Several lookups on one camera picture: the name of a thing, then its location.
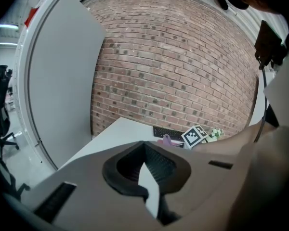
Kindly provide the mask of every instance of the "black slot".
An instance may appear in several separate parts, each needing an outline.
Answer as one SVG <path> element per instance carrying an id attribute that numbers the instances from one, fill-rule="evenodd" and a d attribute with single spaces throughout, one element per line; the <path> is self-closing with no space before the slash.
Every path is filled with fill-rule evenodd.
<path id="1" fill-rule="evenodd" d="M 71 196 L 76 186 L 69 183 L 62 183 L 56 190 L 35 210 L 35 214 L 51 223 L 59 213 L 62 206 Z"/>
<path id="2" fill-rule="evenodd" d="M 225 162 L 220 162 L 220 161 L 215 161 L 215 160 L 209 161 L 209 164 L 216 166 L 216 167 L 222 167 L 225 169 L 231 169 L 233 166 L 233 164 L 231 164 L 231 163 L 225 163 Z"/>

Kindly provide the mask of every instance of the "person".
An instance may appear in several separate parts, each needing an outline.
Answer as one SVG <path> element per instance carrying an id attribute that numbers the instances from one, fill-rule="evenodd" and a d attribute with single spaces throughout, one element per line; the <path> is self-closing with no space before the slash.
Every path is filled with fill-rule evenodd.
<path id="1" fill-rule="evenodd" d="M 249 6 L 259 11 L 281 14 L 285 17 L 289 27 L 289 0 L 228 0 L 238 9 L 247 9 Z M 289 49 L 289 36 L 286 39 L 286 48 Z M 261 126 L 261 120 L 233 137 L 206 144 L 198 144 L 193 148 L 198 152 L 218 153 L 218 154 L 238 154 L 241 148 L 247 143 L 255 140 Z M 265 124 L 261 136 L 274 131 L 279 127 L 279 123 L 271 106 L 268 107 Z"/>

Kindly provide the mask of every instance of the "white floor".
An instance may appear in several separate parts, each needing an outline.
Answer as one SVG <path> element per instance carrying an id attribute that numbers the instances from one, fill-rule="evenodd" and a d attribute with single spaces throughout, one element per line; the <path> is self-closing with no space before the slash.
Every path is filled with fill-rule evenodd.
<path id="1" fill-rule="evenodd" d="M 5 145 L 3 147 L 3 161 L 9 172 L 16 179 L 16 189 L 23 183 L 27 184 L 30 188 L 33 188 L 53 172 L 41 162 L 34 149 L 32 149 L 26 141 L 26 138 L 22 133 L 16 110 L 13 109 L 10 111 L 9 116 L 11 126 L 8 133 L 14 133 L 15 142 L 18 144 L 19 150 L 16 150 L 15 146 Z M 13 137 L 11 136 L 8 141 L 13 141 Z"/>

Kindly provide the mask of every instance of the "cable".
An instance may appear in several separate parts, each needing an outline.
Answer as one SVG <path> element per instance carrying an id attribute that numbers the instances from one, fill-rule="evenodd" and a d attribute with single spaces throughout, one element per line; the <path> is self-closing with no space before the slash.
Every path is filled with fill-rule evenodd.
<path id="1" fill-rule="evenodd" d="M 265 77 L 265 71 L 264 68 L 262 68 L 262 75 L 263 75 L 263 84 L 264 84 L 264 88 L 266 88 L 266 77 Z M 262 118 L 262 122 L 258 131 L 258 134 L 254 140 L 254 143 L 256 143 L 258 141 L 258 139 L 260 138 L 260 135 L 262 133 L 262 129 L 264 127 L 264 123 L 265 123 L 265 116 L 266 116 L 266 105 L 267 105 L 267 99 L 266 96 L 264 96 L 264 114 L 263 114 L 263 118 Z"/>

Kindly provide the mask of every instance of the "white desk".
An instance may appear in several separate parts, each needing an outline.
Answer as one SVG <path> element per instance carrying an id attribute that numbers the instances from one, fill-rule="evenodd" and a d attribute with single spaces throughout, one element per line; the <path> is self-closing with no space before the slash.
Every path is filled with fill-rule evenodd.
<path id="1" fill-rule="evenodd" d="M 62 167 L 82 156 L 101 152 L 122 144 L 137 141 L 158 141 L 161 139 L 153 136 L 152 126 L 120 117 L 71 157 Z"/>

